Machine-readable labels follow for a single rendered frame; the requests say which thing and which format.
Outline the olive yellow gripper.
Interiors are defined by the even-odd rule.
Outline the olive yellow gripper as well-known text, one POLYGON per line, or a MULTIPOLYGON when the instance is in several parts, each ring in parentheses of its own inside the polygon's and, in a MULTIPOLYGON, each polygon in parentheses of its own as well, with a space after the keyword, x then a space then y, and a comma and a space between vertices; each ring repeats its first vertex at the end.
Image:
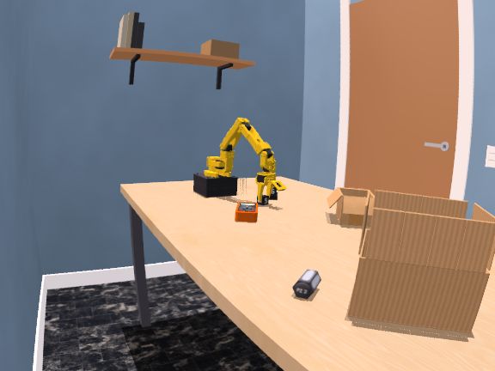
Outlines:
POLYGON ((276 174, 275 173, 263 171, 263 173, 257 173, 257 174, 258 174, 257 177, 255 177, 255 183, 258 185, 257 196, 258 196, 259 202, 261 202, 261 200, 262 200, 262 194, 263 194, 265 186, 266 186, 266 195, 269 197, 271 196, 273 187, 275 187, 278 190, 278 192, 279 191, 285 191, 287 189, 282 184, 281 181, 276 181, 276 174))

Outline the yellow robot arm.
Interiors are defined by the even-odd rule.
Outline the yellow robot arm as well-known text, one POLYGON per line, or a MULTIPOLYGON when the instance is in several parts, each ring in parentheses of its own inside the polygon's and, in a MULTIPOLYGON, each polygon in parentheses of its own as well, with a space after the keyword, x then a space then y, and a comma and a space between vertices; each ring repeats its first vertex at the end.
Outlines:
POLYGON ((232 151, 232 149, 237 145, 241 134, 250 142, 257 155, 260 155, 260 168, 264 172, 276 172, 276 162, 273 152, 270 151, 271 147, 268 143, 262 141, 257 131, 249 123, 247 119, 238 118, 236 120, 220 145, 222 150, 220 157, 218 159, 217 157, 209 157, 209 170, 205 170, 205 176, 216 178, 219 174, 230 177, 230 172, 233 170, 233 159, 235 158, 235 151, 232 151))

